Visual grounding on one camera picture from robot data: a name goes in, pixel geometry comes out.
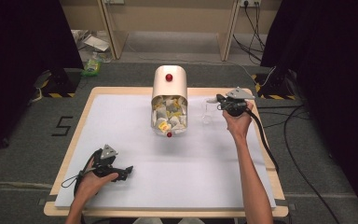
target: red knob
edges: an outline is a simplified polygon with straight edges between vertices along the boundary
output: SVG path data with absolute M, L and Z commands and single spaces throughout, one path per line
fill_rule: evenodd
M 171 74 L 167 74 L 167 76 L 165 76 L 165 80 L 167 81 L 172 81 L 173 76 Z

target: gray carpet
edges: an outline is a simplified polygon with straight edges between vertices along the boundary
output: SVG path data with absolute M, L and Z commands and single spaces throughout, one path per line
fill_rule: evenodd
M 80 81 L 74 98 L 43 98 L 31 104 L 8 137 L 9 146 L 0 148 L 0 223 L 62 223 L 63 217 L 45 216 L 43 203 L 39 200 L 49 194 L 49 188 L 54 183 L 92 88 L 152 87 L 154 73 L 160 65 L 104 63 L 100 75 Z M 189 88 L 239 86 L 255 93 L 253 81 L 237 65 L 181 66 L 186 70 Z M 246 68 L 250 74 L 268 71 L 256 66 Z M 296 169 L 284 143 L 281 122 L 287 119 L 293 108 L 263 108 L 302 103 L 301 100 L 256 98 L 261 121 L 266 127 L 268 143 L 281 169 L 279 176 L 290 204 L 293 223 L 334 223 L 321 200 Z M 358 200 L 340 168 L 329 157 L 328 148 L 307 112 L 307 108 L 301 108 L 298 110 L 298 117 L 287 123 L 286 136 L 291 153 L 340 223 L 358 223 Z M 71 128 L 66 136 L 52 136 L 55 133 L 65 133 L 65 129 L 56 128 L 62 116 L 72 117 L 62 121 L 62 125 Z M 7 182 L 18 182 L 20 186 L 6 185 Z M 282 220 L 289 223 L 288 217 Z

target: person's right hand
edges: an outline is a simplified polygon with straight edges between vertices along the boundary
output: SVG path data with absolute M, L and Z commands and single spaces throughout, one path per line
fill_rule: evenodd
M 253 109 L 253 104 L 247 102 L 248 108 L 250 110 Z M 237 117 L 232 117 L 228 114 L 226 110 L 223 111 L 223 117 L 226 119 L 227 122 L 227 129 L 230 131 L 234 138 L 236 137 L 245 137 L 248 133 L 249 125 L 252 122 L 251 116 L 243 112 L 241 115 Z

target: transparent container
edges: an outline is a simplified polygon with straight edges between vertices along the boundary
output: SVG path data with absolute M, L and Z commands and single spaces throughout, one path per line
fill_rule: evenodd
M 187 130 L 186 71 L 181 66 L 163 65 L 156 70 L 151 127 L 161 136 L 173 137 Z

